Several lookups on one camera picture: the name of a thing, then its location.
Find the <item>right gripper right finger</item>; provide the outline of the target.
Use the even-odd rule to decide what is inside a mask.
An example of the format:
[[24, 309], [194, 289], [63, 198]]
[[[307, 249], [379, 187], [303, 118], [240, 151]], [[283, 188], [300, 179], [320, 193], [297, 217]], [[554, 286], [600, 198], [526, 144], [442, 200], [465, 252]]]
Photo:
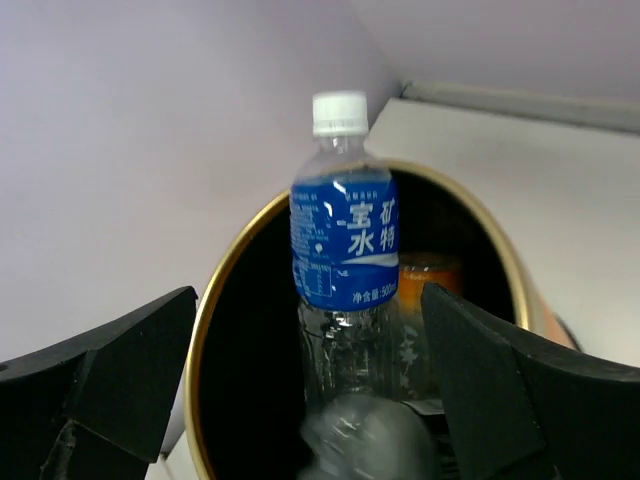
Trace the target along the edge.
[[638, 368], [552, 342], [436, 284], [421, 303], [462, 478], [638, 478]]

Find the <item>dark blue label bottle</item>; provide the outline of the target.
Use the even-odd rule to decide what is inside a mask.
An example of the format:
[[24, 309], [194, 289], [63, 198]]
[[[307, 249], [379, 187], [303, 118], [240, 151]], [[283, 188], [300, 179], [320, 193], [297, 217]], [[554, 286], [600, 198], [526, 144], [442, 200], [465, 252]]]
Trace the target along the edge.
[[433, 436], [408, 406], [341, 395], [311, 413], [301, 437], [313, 459], [299, 479], [439, 479]]

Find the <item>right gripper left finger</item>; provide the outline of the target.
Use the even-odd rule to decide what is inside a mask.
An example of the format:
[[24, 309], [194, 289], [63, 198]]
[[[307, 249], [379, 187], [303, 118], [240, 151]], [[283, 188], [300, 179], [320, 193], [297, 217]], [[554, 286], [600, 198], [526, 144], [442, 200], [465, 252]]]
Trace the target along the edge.
[[2, 478], [144, 478], [160, 455], [196, 300], [182, 287], [2, 362]]

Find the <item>blue label water bottle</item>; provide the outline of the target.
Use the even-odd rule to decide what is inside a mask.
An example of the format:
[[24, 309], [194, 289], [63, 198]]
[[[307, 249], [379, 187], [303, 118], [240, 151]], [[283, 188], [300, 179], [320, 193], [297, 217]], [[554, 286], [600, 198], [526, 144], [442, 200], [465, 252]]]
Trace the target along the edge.
[[305, 400], [385, 396], [399, 277], [399, 199], [389, 168], [365, 149], [367, 98], [312, 100], [315, 155], [290, 189], [292, 274], [299, 294]]

